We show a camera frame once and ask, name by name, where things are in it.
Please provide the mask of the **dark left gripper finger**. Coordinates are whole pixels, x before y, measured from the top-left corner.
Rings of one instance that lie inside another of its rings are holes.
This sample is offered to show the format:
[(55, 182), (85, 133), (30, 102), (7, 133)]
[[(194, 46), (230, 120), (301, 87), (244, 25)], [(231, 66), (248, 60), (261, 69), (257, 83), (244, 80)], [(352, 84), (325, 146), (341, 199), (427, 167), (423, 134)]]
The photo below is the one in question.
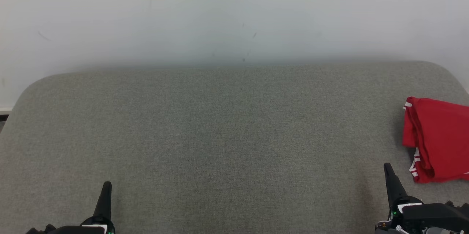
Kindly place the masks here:
[(94, 217), (102, 217), (108, 220), (111, 219), (112, 213), (112, 183), (104, 182), (98, 201), (93, 213)]

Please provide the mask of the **red jersey with white sleeves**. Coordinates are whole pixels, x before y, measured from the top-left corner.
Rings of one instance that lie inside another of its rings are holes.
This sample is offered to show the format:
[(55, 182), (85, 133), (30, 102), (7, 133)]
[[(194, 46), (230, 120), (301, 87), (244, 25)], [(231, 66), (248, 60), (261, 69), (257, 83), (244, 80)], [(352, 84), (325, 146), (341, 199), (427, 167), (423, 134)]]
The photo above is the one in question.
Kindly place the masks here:
[(409, 168), (414, 182), (469, 181), (469, 107), (408, 98), (417, 146)]

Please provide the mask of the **grey fabric sofa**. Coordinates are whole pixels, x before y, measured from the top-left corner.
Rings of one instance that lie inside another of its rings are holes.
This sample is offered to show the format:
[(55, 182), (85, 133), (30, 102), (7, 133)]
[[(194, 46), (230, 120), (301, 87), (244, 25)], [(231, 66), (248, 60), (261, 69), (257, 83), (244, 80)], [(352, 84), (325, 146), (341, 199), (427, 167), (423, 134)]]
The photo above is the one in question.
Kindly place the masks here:
[(469, 203), (469, 182), (413, 182), (410, 96), (469, 105), (429, 62), (43, 78), (0, 132), (0, 234), (80, 224), (106, 181), (122, 234), (373, 233), (384, 163), (426, 203)]

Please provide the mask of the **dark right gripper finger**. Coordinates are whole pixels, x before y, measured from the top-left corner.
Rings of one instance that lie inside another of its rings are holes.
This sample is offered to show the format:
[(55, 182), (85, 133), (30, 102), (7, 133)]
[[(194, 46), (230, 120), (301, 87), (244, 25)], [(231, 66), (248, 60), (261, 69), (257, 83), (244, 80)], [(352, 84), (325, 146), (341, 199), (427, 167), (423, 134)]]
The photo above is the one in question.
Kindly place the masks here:
[(387, 197), (389, 206), (392, 207), (394, 202), (402, 197), (407, 196), (407, 192), (402, 186), (400, 179), (395, 174), (390, 163), (384, 164), (385, 183), (387, 189)]

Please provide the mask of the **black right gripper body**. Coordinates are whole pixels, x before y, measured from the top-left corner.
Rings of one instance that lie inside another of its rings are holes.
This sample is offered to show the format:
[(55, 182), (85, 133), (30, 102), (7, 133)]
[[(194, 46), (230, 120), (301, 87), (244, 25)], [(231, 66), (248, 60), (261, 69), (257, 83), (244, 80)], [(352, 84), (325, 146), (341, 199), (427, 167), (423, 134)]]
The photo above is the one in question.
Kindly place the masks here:
[(401, 197), (390, 206), (390, 227), (403, 232), (426, 232), (439, 228), (449, 232), (469, 232), (469, 204), (424, 204), (415, 197)]

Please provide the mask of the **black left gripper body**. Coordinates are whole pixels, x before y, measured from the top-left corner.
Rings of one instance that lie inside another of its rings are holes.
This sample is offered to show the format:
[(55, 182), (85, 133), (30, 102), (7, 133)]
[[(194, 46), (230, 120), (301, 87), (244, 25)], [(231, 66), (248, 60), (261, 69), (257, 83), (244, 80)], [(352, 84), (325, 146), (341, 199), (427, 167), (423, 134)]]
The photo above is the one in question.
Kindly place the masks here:
[(79, 226), (64, 226), (55, 229), (55, 234), (116, 234), (112, 221), (105, 217), (90, 217)]

